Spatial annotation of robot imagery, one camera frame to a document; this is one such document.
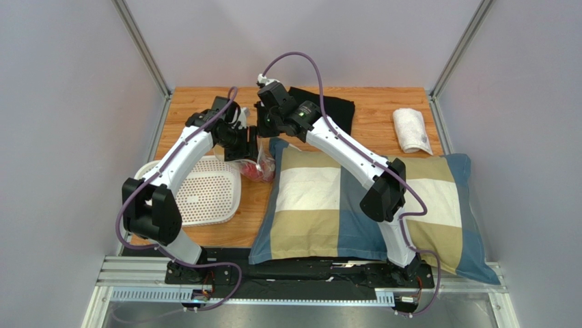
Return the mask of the clear zip top bag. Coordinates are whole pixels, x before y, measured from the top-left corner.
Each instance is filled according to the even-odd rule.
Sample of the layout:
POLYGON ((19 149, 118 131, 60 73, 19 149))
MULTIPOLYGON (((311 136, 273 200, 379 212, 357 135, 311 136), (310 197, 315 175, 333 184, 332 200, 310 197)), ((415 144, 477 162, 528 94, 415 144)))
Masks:
POLYGON ((270 183, 275 177, 275 162, 264 149, 256 126, 248 126, 249 110, 236 105, 228 109, 218 125, 222 140, 214 147, 214 156, 255 182, 270 183))

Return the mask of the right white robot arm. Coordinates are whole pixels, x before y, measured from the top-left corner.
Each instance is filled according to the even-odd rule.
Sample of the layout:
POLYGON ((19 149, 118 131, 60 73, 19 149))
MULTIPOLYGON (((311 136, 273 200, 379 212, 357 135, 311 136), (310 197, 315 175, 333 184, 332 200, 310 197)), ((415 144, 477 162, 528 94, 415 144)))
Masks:
POLYGON ((299 102, 278 80, 260 75, 257 84, 258 135, 295 137, 347 169, 367 191, 360 208, 379 225, 387 247, 387 263, 404 279, 413 279, 421 267, 421 256, 404 224, 408 215, 405 196, 410 194, 420 203, 420 215, 428 209, 406 182, 406 165, 400 159, 390 161, 367 149, 334 123, 322 105, 299 102))

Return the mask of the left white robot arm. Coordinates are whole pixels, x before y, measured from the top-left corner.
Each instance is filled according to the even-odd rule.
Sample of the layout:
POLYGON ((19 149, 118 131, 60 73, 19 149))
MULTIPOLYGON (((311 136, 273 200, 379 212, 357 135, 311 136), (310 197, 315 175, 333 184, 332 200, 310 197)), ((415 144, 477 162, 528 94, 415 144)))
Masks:
POLYGON ((182 228, 176 196, 192 169, 215 146, 224 150, 224 160, 258 159, 256 128, 248 127, 247 110, 235 101, 237 89, 215 97, 211 108, 188 118, 170 151, 140 179, 128 178, 122 185, 122 207, 117 233, 126 230, 152 241, 152 247, 181 266, 202 269, 206 252, 182 228))

